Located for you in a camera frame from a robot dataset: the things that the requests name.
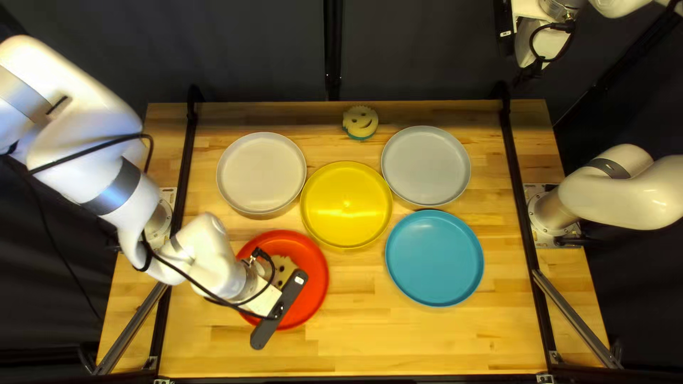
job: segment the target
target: orange plate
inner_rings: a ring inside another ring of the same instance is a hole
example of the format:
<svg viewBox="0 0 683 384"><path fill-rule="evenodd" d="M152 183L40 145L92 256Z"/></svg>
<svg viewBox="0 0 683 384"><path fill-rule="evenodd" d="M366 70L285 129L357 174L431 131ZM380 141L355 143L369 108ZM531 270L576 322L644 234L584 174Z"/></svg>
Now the orange plate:
<svg viewBox="0 0 683 384"><path fill-rule="evenodd" d="M322 305L330 283L327 261L320 248L308 237L295 231L269 231L251 239L237 254L246 259L260 247L268 255L287 256L308 274L308 282L277 327L278 330L298 327L310 319ZM246 321L257 325L259 319L241 314Z"/></svg>

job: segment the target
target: sponge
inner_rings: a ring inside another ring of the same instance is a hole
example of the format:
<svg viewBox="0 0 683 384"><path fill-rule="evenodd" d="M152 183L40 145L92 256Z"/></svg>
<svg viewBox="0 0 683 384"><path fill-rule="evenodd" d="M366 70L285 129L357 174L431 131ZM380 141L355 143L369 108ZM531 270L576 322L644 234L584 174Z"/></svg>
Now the sponge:
<svg viewBox="0 0 683 384"><path fill-rule="evenodd" d="M375 134L378 124L377 112L363 105L358 105L344 112L342 128L350 138L365 140Z"/></svg>

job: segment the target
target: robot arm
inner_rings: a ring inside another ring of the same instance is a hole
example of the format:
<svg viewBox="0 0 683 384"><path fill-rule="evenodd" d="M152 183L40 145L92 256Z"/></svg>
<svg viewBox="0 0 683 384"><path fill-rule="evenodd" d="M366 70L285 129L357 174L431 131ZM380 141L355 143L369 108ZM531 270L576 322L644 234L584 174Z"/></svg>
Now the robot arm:
<svg viewBox="0 0 683 384"><path fill-rule="evenodd" d="M123 100L47 45L28 36L0 44L0 149L29 171L141 131L140 119ZM121 249L137 269L149 256L141 233L159 205L158 186L136 166L146 152L139 139L125 141L34 174L116 226ZM264 289L242 306L262 316L281 294L266 287L264 276L272 271L235 260L221 222L208 213L182 228L158 255L228 301ZM146 273L171 285L185 280L156 258Z"/></svg>
<svg viewBox="0 0 683 384"><path fill-rule="evenodd" d="M637 146L612 147L533 205L532 223L562 230L579 218L655 230L683 217L683 155L655 162Z"/></svg>
<svg viewBox="0 0 683 384"><path fill-rule="evenodd" d="M662 5L668 5L670 2L670 0L655 1ZM536 61L530 45L530 39L535 30L551 23L576 20L581 9L589 2L601 15L607 18L619 18L635 12L651 3L652 0L512 0L517 64L525 68ZM677 4L674 10L683 15L683 3ZM569 35L564 31L545 28L537 31L531 43L539 56L551 58L557 57L562 48L568 45L568 38ZM539 69L547 65L548 62L543 62Z"/></svg>

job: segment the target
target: wooden table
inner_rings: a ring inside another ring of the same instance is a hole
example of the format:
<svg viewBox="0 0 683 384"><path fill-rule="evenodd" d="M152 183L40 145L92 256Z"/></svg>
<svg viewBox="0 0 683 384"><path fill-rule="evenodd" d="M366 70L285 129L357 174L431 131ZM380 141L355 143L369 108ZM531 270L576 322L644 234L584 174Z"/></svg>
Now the wooden table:
<svg viewBox="0 0 683 384"><path fill-rule="evenodd" d="M377 110L380 126L369 140L349 139L342 111ZM433 125L464 145L472 163L467 190L441 209L472 227L484 249L477 292L455 307L434 309L405 297L391 282L383 258L390 229L411 210L395 197L389 230L370 248L351 254L324 249L330 287L320 311L305 325L278 332L266 348L249 347L252 327L234 311L210 304L188 283L173 288L159 373L177 377L343 376L534 373L546 369L531 282L518 227L497 117L500 102L263 102L205 103L199 112L184 222L213 212L236 252L259 233L287 228L305 233L298 207L275 219L240 216L220 196L217 162L247 133L286 135L303 151L308 176L327 163L353 160L380 172L387 140L401 128ZM151 104L145 131L156 149L150 175L175 186L186 125L185 104ZM512 124L524 182L560 182L563 172L545 102L514 100ZM603 342L600 309L582 249L539 250L542 271ZM100 341L101 359L154 285L119 256ZM549 302L557 350L566 361L599 365ZM139 369L149 353L153 316L116 372Z"/></svg>

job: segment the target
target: yellow plate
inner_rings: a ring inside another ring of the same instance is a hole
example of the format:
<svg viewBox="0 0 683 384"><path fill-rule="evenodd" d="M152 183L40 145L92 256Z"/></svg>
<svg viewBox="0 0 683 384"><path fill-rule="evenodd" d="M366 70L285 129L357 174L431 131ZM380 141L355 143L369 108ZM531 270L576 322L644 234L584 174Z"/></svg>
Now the yellow plate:
<svg viewBox="0 0 683 384"><path fill-rule="evenodd" d="M323 243L358 248L389 224L393 200L387 182L367 165L338 161L316 171L301 191L301 217Z"/></svg>

